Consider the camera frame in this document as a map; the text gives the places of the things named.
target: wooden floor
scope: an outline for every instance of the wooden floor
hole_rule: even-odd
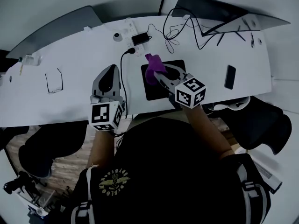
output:
[[[132,118],[121,119],[117,133],[125,132],[131,121]],[[231,145],[236,143],[228,127],[221,119],[212,119],[211,121],[218,127],[218,129],[227,138]],[[18,158],[19,148],[20,146],[24,145],[26,140],[38,129],[38,126],[31,126],[27,134],[14,137],[7,145],[9,156],[18,172],[23,170]],[[42,180],[48,184],[47,187],[44,188],[39,186],[39,189],[48,193],[55,189],[59,194],[62,194],[67,186],[73,190],[78,181],[80,172],[86,168],[94,137],[95,130],[88,125],[85,140],[80,150],[73,155],[63,158],[56,158],[52,165],[52,176],[47,180]],[[118,139],[119,138],[114,139],[114,144],[116,144]]]

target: power adapter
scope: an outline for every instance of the power adapter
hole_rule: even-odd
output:
[[[134,46],[148,42],[149,40],[150,40],[150,37],[146,32],[132,36],[132,42],[133,42]]]

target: power strip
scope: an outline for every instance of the power strip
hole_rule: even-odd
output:
[[[136,56],[141,56],[144,54],[144,47],[142,44],[139,44],[137,46],[134,46],[132,42],[132,36],[138,35],[138,32],[136,30],[136,27],[131,19],[126,19],[124,23],[124,29],[123,29],[123,36],[124,40],[127,43],[127,47],[135,48],[135,55]]]

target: backpack strap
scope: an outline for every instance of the backpack strap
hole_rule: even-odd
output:
[[[243,196],[244,196],[244,201],[245,201],[245,210],[246,210],[245,224],[251,224],[252,210],[251,210],[250,201],[256,197],[261,197],[263,200],[263,211],[262,211],[262,216],[261,216],[261,221],[260,221],[260,224],[262,224],[266,217],[266,211],[267,211],[266,192],[262,185],[248,180],[247,171],[243,164],[241,164],[241,166],[238,168],[237,174],[240,178],[241,183],[243,184],[242,191],[243,191]],[[256,191],[257,189],[260,190],[261,195],[259,195],[257,193],[257,191]]]
[[[88,168],[86,172],[87,179],[87,188],[88,188],[88,201],[82,202],[80,206],[75,207],[71,213],[71,224],[76,224],[76,217],[88,217],[89,224],[95,224],[94,215],[93,215],[93,205],[92,205],[92,196],[90,189],[90,180],[92,177],[92,168],[97,167],[98,165],[94,165]]]

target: printed logo on shirt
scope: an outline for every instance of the printed logo on shirt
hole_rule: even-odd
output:
[[[102,193],[107,196],[116,196],[125,187],[127,181],[130,180],[127,175],[128,173],[125,169],[114,169],[108,172],[104,178],[101,178],[102,182],[99,184],[99,189],[103,189]]]

